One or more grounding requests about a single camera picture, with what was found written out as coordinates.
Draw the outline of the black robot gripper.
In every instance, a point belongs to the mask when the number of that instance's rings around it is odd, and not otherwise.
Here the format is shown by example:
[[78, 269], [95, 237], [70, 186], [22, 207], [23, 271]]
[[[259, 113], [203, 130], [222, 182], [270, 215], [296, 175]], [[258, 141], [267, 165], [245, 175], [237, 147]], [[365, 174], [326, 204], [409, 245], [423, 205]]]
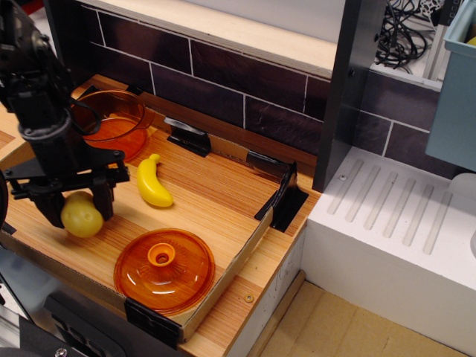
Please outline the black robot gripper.
[[113, 217], [113, 190], [130, 180], [124, 152], [92, 147], [72, 126], [20, 126], [19, 133], [33, 157], [1, 171], [15, 199], [32, 199], [54, 227], [64, 228], [62, 193], [87, 188], [103, 220]]

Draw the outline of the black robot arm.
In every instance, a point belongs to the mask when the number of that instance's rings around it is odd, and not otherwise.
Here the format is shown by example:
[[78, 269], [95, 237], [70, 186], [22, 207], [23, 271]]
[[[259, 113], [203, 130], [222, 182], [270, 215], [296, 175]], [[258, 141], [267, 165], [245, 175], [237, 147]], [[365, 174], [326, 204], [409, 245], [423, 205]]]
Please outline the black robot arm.
[[89, 189], [104, 220], [113, 216], [113, 190], [129, 180], [121, 150], [100, 149], [84, 137], [101, 119], [75, 118], [71, 72], [57, 58], [49, 38], [14, 1], [1, 2], [1, 104], [13, 113], [33, 157], [1, 172], [14, 199], [30, 199], [55, 227], [62, 228], [64, 192]]

